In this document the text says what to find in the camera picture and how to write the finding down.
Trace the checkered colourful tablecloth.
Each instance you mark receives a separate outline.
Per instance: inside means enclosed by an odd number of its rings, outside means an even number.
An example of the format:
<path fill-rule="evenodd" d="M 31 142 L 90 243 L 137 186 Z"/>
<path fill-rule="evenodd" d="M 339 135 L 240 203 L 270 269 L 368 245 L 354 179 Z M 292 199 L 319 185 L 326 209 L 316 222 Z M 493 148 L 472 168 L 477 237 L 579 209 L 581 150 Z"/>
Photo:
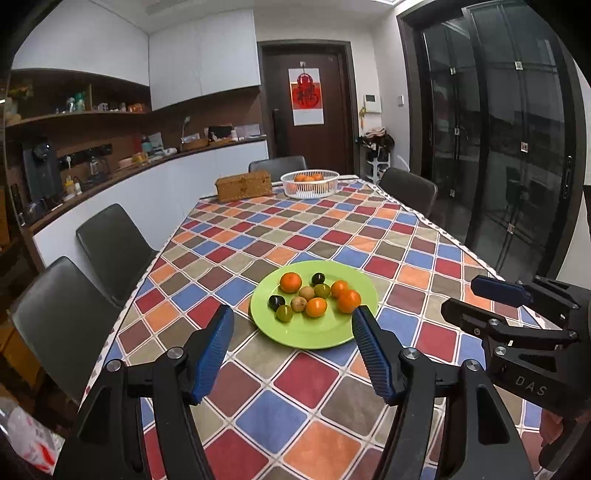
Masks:
<path fill-rule="evenodd" d="M 481 298 L 487 266 L 443 230 L 361 180 L 325 199 L 194 197 L 174 221 L 98 357 L 148 363 L 235 314 L 211 394 L 191 410 L 218 479 L 369 479 L 394 419 L 352 340 L 367 303 L 384 329 L 436 361 L 482 360 L 446 322 L 457 298 L 536 328 L 525 308 Z"/>

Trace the white plastic fruit basket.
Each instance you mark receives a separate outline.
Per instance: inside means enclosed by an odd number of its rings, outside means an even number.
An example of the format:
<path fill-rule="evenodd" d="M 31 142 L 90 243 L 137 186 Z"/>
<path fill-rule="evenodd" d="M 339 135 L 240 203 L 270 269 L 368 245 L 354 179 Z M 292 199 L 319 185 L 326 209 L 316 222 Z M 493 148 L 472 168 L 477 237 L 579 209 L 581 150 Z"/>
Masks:
<path fill-rule="evenodd" d="M 280 177 L 287 197 L 312 200 L 329 197 L 339 189 L 338 172 L 332 170 L 300 170 Z"/>

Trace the brown longan fruit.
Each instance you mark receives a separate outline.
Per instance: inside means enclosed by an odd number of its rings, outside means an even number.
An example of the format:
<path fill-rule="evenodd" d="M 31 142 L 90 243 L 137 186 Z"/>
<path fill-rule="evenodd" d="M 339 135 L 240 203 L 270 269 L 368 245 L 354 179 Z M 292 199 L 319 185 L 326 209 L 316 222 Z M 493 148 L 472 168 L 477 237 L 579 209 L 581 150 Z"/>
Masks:
<path fill-rule="evenodd" d="M 315 289 L 311 286 L 304 286 L 303 288 L 301 288 L 300 291 L 298 291 L 298 295 L 300 295 L 301 298 L 304 298 L 307 301 L 309 301 L 312 298 L 315 298 Z"/>
<path fill-rule="evenodd" d="M 301 297 L 301 296 L 294 297 L 290 301 L 290 307 L 291 307 L 291 310 L 294 311 L 294 313 L 304 312 L 307 304 L 308 304 L 308 300 L 305 299 L 304 297 Z"/>

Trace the small orange mandarin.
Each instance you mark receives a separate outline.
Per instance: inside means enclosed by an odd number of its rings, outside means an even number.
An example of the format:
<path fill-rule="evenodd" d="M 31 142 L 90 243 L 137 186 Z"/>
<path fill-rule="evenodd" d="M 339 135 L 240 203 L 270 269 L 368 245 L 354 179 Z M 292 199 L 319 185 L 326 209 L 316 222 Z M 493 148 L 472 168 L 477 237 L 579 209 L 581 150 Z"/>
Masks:
<path fill-rule="evenodd" d="M 287 272 L 280 277 L 280 290 L 287 294 L 296 294 L 301 289 L 303 280 L 296 272 Z"/>

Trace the large orange mandarin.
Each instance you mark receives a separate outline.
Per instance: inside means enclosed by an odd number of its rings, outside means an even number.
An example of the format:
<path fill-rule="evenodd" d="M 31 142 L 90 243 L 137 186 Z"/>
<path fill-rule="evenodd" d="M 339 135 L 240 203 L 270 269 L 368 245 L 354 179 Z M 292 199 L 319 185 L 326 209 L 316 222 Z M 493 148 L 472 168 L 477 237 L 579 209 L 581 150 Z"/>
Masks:
<path fill-rule="evenodd" d="M 337 299 L 337 306 L 342 314 L 352 314 L 361 304 L 361 294 L 352 289 L 343 290 Z"/>

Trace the red white door poster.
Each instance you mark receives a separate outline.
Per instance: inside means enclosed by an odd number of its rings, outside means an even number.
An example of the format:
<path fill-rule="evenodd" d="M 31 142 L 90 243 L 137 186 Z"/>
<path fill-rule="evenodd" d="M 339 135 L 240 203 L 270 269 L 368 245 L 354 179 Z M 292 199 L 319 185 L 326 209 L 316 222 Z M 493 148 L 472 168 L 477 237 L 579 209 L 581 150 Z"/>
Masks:
<path fill-rule="evenodd" d="M 294 127 L 324 125 L 325 110 L 318 68 L 290 68 L 287 72 Z"/>

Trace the white wall intercom panel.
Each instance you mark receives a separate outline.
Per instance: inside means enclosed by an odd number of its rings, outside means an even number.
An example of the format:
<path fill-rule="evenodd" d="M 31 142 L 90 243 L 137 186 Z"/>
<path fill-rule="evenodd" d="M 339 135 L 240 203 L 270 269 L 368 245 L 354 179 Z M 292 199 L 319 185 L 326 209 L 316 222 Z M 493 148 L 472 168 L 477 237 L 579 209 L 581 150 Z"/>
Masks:
<path fill-rule="evenodd" d="M 379 94 L 365 94 L 363 95 L 363 107 L 365 111 L 370 114 L 381 114 L 382 105 Z"/>

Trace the dark wooden door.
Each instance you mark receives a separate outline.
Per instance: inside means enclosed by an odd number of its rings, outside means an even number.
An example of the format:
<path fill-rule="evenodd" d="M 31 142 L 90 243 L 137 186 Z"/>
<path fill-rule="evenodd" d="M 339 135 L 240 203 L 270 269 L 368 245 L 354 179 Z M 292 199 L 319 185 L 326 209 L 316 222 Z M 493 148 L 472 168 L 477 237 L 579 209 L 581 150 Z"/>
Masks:
<path fill-rule="evenodd" d="M 301 156 L 310 168 L 358 173 L 358 102 L 351 44 L 274 40 L 260 41 L 257 48 L 270 156 Z"/>

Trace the green plastic plate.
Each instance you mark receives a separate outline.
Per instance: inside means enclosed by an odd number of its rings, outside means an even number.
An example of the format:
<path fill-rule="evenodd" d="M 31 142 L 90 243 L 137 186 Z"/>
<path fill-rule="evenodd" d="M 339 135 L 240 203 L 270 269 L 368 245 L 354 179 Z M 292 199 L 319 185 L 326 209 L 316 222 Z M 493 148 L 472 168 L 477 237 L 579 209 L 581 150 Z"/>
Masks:
<path fill-rule="evenodd" d="M 304 261 L 270 273 L 250 298 L 249 313 L 271 340 L 297 349 L 328 349 L 353 339 L 353 310 L 376 312 L 369 277 L 332 261 Z"/>

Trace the woven wicker box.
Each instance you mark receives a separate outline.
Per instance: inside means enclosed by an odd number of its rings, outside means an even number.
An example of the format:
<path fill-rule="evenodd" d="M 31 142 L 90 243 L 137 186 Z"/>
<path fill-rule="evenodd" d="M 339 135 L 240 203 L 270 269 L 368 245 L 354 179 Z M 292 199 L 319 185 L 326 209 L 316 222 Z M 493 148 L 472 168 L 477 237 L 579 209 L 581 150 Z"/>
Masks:
<path fill-rule="evenodd" d="M 270 173 L 266 171 L 222 177 L 215 181 L 215 187 L 218 201 L 225 203 L 273 194 Z"/>

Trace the black coffee machine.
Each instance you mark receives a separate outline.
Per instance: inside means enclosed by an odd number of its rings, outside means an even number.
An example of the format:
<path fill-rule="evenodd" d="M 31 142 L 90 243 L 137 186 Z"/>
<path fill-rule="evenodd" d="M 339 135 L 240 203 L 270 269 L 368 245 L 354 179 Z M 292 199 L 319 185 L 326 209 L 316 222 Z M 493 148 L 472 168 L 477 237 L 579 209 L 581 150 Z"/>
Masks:
<path fill-rule="evenodd" d="M 23 151 L 27 186 L 33 202 L 55 199 L 63 193 L 56 151 L 48 142 Z"/>

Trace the dark chair near left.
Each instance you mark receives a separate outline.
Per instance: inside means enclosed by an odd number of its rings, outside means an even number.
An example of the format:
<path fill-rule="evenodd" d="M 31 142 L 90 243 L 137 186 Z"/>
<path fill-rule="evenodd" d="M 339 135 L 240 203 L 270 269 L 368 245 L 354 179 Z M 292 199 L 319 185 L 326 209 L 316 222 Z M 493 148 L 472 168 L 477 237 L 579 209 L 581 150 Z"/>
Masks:
<path fill-rule="evenodd" d="M 119 315 L 83 272 L 62 256 L 10 307 L 29 349 L 57 386 L 80 403 Z"/>

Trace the green tomato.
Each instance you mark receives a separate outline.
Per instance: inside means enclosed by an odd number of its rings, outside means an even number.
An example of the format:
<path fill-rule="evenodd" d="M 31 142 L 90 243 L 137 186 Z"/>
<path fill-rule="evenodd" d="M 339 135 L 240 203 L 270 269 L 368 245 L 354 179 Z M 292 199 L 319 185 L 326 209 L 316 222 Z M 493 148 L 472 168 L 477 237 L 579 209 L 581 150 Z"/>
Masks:
<path fill-rule="evenodd" d="M 331 296 L 331 294 L 332 294 L 331 287 L 329 287 L 329 285 L 327 285 L 325 283 L 319 283 L 319 284 L 315 285 L 314 291 L 315 291 L 315 297 L 321 297 L 324 299 L 329 298 L 329 296 Z"/>
<path fill-rule="evenodd" d="M 276 319 L 283 323 L 288 323 L 293 319 L 294 312 L 290 305 L 280 305 L 276 309 Z"/>

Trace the dark chair right side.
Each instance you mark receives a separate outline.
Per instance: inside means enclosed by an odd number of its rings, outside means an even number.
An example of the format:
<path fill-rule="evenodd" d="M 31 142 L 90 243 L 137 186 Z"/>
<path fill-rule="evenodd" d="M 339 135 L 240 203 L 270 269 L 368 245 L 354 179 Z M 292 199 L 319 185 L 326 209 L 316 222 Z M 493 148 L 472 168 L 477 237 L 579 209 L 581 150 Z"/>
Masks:
<path fill-rule="evenodd" d="M 425 217 L 431 215 L 438 194 L 438 187 L 432 181 L 412 172 L 391 167 L 383 174 L 379 186 Z"/>

